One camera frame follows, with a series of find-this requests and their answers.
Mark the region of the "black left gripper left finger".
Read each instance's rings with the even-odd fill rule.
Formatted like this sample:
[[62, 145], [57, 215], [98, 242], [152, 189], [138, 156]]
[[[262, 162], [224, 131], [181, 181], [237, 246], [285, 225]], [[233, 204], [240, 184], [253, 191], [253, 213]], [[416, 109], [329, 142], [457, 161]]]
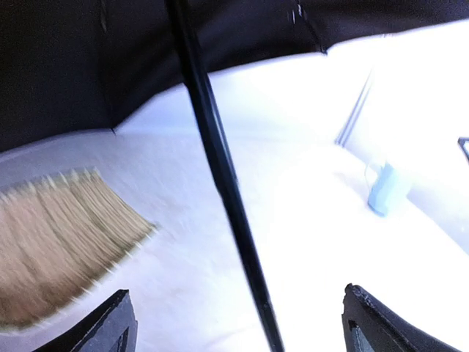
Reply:
[[128, 290], [118, 290], [84, 319], [38, 351], [134, 352], [138, 321]]

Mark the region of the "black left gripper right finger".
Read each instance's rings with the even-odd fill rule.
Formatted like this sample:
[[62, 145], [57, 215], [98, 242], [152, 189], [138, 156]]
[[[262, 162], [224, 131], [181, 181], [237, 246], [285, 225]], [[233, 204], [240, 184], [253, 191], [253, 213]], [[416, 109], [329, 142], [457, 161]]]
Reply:
[[399, 317], [359, 285], [348, 284], [342, 325], [347, 351], [455, 351]]

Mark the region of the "lilac umbrella with black lining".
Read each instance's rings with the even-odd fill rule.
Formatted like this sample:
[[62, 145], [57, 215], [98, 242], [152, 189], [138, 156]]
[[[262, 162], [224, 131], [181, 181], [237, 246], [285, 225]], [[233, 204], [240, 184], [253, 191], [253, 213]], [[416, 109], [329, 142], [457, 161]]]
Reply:
[[209, 72], [467, 18], [466, 1], [3, 1], [1, 150], [113, 129], [185, 84], [267, 343], [282, 351]]

